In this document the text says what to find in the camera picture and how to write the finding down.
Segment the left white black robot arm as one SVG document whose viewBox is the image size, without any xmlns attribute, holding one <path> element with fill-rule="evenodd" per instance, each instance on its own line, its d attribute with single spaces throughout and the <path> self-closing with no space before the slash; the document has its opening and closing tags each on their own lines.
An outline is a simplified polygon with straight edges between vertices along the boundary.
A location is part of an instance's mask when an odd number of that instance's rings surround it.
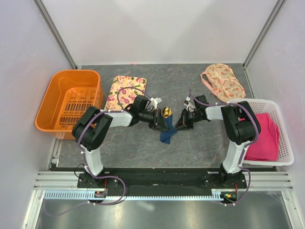
<svg viewBox="0 0 305 229">
<path fill-rule="evenodd" d="M 146 107 L 152 101 L 144 95 L 138 95 L 132 104 L 122 110 L 102 110 L 90 106 L 79 119 L 72 130 L 78 146 L 83 154 L 85 170 L 89 173 L 88 182 L 93 187 L 101 187 L 105 177 L 101 173 L 103 164 L 100 155 L 102 145 L 108 130 L 113 127 L 131 127 L 139 122 L 148 124 L 148 127 L 161 132 L 173 130 L 159 108 L 151 111 Z"/>
</svg>

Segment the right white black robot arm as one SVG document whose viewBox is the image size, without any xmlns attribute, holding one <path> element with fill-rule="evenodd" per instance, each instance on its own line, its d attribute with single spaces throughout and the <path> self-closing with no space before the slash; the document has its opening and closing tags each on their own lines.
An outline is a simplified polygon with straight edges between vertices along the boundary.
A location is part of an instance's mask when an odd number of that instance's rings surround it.
<svg viewBox="0 0 305 229">
<path fill-rule="evenodd" d="M 246 100 L 211 105 L 205 95 L 200 95 L 194 97 L 193 101 L 193 110 L 183 109 L 174 129 L 192 129 L 193 124 L 200 121 L 223 121 L 230 142 L 226 158 L 221 164 L 222 173 L 218 176 L 218 182 L 228 188 L 235 183 L 235 175 L 242 171 L 245 153 L 249 145 L 258 140 L 261 126 Z"/>
</svg>

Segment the gold spoon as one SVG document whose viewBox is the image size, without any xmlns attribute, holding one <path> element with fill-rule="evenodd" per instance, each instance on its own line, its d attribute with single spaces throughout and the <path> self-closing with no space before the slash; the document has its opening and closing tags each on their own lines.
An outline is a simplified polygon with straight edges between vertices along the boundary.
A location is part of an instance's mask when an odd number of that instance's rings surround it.
<svg viewBox="0 0 305 229">
<path fill-rule="evenodd" d="M 171 109 L 169 107 L 165 107 L 163 109 L 163 116 L 165 118 L 168 118 L 171 114 L 172 114 L 172 111 L 171 111 Z"/>
</svg>

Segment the dark blue paper napkin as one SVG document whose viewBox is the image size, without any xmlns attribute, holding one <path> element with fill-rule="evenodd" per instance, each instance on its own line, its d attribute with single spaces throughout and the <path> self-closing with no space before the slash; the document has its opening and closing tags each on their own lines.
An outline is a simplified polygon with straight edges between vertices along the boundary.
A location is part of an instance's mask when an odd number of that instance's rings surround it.
<svg viewBox="0 0 305 229">
<path fill-rule="evenodd" d="M 168 131 L 161 131 L 160 133 L 160 141 L 164 144 L 171 143 L 171 137 L 175 135 L 178 131 L 174 129 L 173 126 L 173 115 L 169 115 L 167 118 L 164 118 L 167 127 L 169 128 Z"/>
</svg>

